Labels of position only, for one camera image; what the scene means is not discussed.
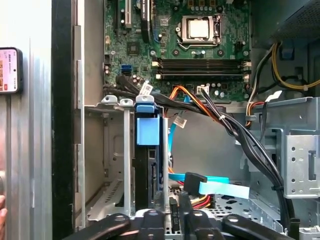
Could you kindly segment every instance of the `cable label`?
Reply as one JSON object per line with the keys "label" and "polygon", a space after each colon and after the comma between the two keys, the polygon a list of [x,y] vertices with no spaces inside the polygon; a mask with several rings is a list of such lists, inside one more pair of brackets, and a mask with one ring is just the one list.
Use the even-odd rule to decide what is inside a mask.
{"label": "cable label", "polygon": [[141,87],[139,95],[150,95],[153,88],[154,88],[153,86],[144,82],[144,84]]}
{"label": "cable label", "polygon": [[184,118],[182,118],[180,116],[176,116],[176,118],[173,121],[173,123],[175,125],[177,125],[178,127],[183,129],[185,127],[186,123],[187,123],[187,119],[184,119]]}

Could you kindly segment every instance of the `ram slot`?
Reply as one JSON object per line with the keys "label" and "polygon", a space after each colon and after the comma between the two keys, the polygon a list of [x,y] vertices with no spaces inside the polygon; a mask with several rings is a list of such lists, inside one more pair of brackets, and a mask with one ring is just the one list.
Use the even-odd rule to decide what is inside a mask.
{"label": "ram slot", "polygon": [[155,74],[158,79],[168,81],[190,80],[240,80],[250,71],[244,69],[244,61],[235,59],[161,59],[158,58]]}

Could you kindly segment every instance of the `aluminum panel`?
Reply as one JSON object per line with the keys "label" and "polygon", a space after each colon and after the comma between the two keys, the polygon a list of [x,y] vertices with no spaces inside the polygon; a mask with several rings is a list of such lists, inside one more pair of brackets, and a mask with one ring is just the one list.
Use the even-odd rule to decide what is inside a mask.
{"label": "aluminum panel", "polygon": [[8,208],[6,239],[50,240],[52,2],[1,1],[1,9],[0,46],[22,51],[24,71],[23,94],[0,96],[0,171],[6,173]]}

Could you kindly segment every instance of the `black cable bundle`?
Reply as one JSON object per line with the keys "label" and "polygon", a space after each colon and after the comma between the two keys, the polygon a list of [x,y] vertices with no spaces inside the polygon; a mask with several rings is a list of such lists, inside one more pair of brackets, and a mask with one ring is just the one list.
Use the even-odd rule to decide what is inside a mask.
{"label": "black cable bundle", "polygon": [[[228,125],[225,125],[225,127],[228,133],[230,132],[229,126],[232,126],[233,136],[241,144],[243,152],[248,159],[272,182],[274,186],[272,189],[276,191],[279,200],[281,224],[285,228],[289,227],[290,219],[295,217],[294,206],[291,199],[284,198],[284,180],[281,177],[277,166],[268,156],[266,149],[241,123],[229,115],[220,114],[214,102],[205,91],[202,90],[201,93],[212,113],[214,113],[219,120],[226,119]],[[265,160],[262,159],[254,146],[258,148]]]}

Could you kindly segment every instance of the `chip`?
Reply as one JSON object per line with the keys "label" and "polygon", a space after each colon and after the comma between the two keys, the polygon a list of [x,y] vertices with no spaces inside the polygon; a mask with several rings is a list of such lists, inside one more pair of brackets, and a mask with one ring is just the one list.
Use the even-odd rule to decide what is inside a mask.
{"label": "chip", "polygon": [[136,41],[129,41],[126,44],[126,53],[131,56],[140,54],[140,44]]}

